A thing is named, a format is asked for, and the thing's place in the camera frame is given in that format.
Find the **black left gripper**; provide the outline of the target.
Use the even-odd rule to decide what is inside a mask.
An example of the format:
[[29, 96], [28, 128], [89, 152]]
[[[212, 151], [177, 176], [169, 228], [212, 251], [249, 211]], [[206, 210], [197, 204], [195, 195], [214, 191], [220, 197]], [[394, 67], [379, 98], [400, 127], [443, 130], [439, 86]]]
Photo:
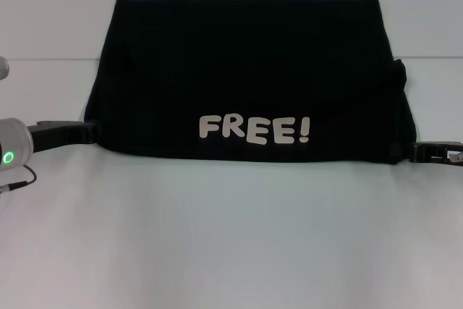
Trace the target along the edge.
[[41, 121], [29, 126], [28, 130], [32, 136], [34, 153], [98, 141], [98, 123], [95, 121]]

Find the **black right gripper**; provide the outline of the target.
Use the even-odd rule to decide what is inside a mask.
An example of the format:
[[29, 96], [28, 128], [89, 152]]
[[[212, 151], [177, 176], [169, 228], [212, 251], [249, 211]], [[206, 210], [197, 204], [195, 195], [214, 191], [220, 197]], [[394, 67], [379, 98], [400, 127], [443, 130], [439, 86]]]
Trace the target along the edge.
[[462, 165], [462, 143], [399, 142], [389, 148], [389, 162]]

